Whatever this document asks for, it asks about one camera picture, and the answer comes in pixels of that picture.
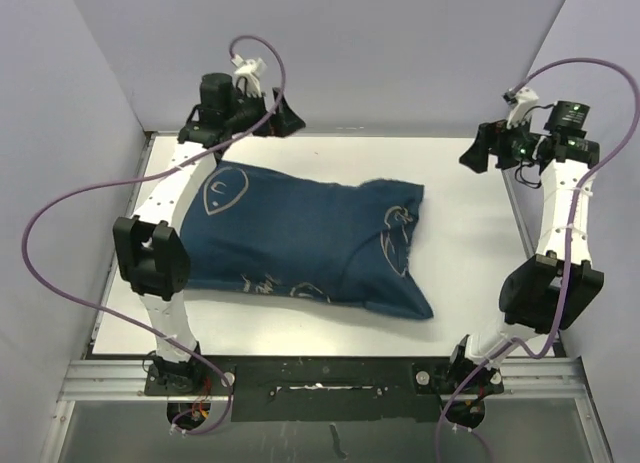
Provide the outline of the dark blue embroidered pillowcase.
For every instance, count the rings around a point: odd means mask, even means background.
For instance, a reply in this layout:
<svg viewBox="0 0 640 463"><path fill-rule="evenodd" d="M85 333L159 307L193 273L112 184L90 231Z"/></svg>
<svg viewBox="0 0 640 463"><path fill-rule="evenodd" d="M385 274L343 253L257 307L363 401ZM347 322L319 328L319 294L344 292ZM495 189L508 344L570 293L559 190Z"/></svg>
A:
<svg viewBox="0 0 640 463"><path fill-rule="evenodd" d="M423 196L423 186L410 182L346 186L224 162L182 224L187 286L430 319L409 271Z"/></svg>

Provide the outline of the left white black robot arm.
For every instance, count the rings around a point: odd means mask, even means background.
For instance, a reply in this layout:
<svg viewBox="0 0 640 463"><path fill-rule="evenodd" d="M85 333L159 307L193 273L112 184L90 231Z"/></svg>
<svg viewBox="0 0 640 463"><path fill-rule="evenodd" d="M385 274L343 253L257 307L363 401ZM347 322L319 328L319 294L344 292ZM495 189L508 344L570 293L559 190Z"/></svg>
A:
<svg viewBox="0 0 640 463"><path fill-rule="evenodd" d="M304 121L273 90L268 109L259 86L246 76L211 73L202 77L200 101L178 133L172 161L177 171L164 177L130 217L113 226L121 278L144 304L158 331L152 370L180 393L200 388L205 365L188 322L184 289L191 261L179 233L201 185L226 151L226 141L240 135L285 138L304 128Z"/></svg>

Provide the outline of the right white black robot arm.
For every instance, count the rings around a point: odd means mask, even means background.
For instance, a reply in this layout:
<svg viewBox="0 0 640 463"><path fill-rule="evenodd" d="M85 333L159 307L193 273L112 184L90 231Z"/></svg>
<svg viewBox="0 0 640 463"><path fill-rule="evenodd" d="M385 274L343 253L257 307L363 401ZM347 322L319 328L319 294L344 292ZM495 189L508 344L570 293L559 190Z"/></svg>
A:
<svg viewBox="0 0 640 463"><path fill-rule="evenodd" d="M477 174L491 156L500 170L536 167L544 204L535 252L504 281L498 322L465 336L445 367L448 385L459 392L493 380L502 361L522 343L569 328L595 299L604 275L592 266L588 249L588 205L599 161L598 143L583 129L589 106L558 101L549 105L541 134L530 130L536 101L512 101L505 120L482 123L460 164Z"/></svg>

